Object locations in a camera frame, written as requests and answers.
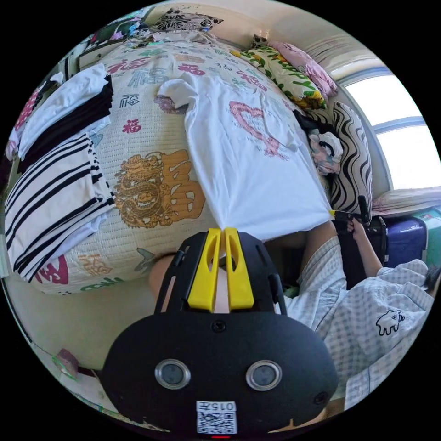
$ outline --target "window frame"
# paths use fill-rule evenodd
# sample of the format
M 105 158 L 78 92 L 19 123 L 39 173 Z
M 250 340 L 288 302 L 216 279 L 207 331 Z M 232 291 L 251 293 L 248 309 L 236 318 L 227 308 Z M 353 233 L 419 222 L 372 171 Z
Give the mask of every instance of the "window frame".
M 383 133 L 391 132 L 398 129 L 405 129 L 407 127 L 415 127 L 415 126 L 427 126 L 426 122 L 424 121 L 424 118 L 422 116 L 415 116 L 415 117 L 408 117 L 408 118 L 399 118 L 399 119 L 393 119 L 391 121 L 386 121 L 385 123 L 371 125 L 369 123 L 369 120 L 367 119 L 366 115 L 364 114 L 363 110 L 360 108 L 358 103 L 355 101 L 354 97 L 351 95 L 351 93 L 347 90 L 347 86 L 355 83 L 359 83 L 360 81 L 369 79 L 369 78 L 375 78 L 379 76 L 386 76 L 386 75 L 394 75 L 392 71 L 390 71 L 386 67 L 374 67 L 374 68 L 368 68 L 363 69 L 358 72 L 351 73 L 342 79 L 338 81 L 339 85 L 344 88 L 346 95 L 350 98 L 352 104 L 354 105 L 354 108 L 359 113 L 359 116 L 364 120 L 363 122 L 367 124 L 369 127 L 372 128 L 372 132 L 374 135 L 374 139 L 376 141 L 376 147 L 378 151 L 380 152 L 380 155 L 382 157 L 382 160 L 384 162 L 384 166 L 387 173 L 387 179 L 389 181 L 389 188 L 390 190 L 394 190 L 394 184 L 392 181 L 392 176 L 390 174 L 389 165 L 387 163 L 386 157 L 384 155 L 383 148 L 380 144 L 380 141 L 378 140 L 377 135 L 381 135 Z

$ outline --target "wall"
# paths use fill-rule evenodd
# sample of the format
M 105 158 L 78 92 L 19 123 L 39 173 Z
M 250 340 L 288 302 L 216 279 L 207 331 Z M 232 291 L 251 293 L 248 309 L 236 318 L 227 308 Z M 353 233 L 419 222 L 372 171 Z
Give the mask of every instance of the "wall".
M 178 0 L 158 4 L 182 3 Z M 299 48 L 305 48 L 322 38 L 337 34 L 346 34 L 340 28 L 324 21 L 302 9 L 272 0 L 197 0 L 186 3 L 218 6 L 252 17 L 263 22 L 271 31 L 268 37 L 272 40 L 286 41 Z

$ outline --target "sunlight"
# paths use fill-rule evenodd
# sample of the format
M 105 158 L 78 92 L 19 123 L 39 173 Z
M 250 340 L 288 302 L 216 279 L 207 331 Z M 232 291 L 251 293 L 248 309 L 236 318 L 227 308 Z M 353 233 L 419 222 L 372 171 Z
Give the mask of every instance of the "sunlight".
M 346 87 L 371 125 L 421 116 L 409 92 L 394 75 L 368 78 Z
M 408 91 L 393 75 L 365 79 L 346 89 L 372 126 L 421 116 Z M 441 162 L 426 125 L 391 130 L 377 138 L 395 190 L 441 186 Z

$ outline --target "yellow clamp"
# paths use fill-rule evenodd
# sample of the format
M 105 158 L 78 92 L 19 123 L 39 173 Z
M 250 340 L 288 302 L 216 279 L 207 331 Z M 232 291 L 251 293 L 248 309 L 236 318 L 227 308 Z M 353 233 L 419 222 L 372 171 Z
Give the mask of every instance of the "yellow clamp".
M 251 309 L 254 296 L 236 228 L 226 228 L 224 231 L 210 228 L 188 297 L 188 305 L 192 309 L 214 312 L 221 249 L 226 252 L 229 309 Z

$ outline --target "bedspread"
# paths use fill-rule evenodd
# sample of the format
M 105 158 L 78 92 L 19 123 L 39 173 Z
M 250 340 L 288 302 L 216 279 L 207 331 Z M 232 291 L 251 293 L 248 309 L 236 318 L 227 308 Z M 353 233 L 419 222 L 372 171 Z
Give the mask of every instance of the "bedspread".
M 101 60 L 112 75 L 112 123 L 91 138 L 115 190 L 116 208 L 99 232 L 39 271 L 32 281 L 36 289 L 72 294 L 141 277 L 184 239 L 217 226 L 188 155 L 186 106 L 175 109 L 157 92 L 183 72 L 219 75 L 239 89 L 261 89 L 291 112 L 296 108 L 265 75 L 234 57 L 232 49 L 186 41 L 138 49 L 122 45 Z M 290 125 L 307 145 L 294 116 Z

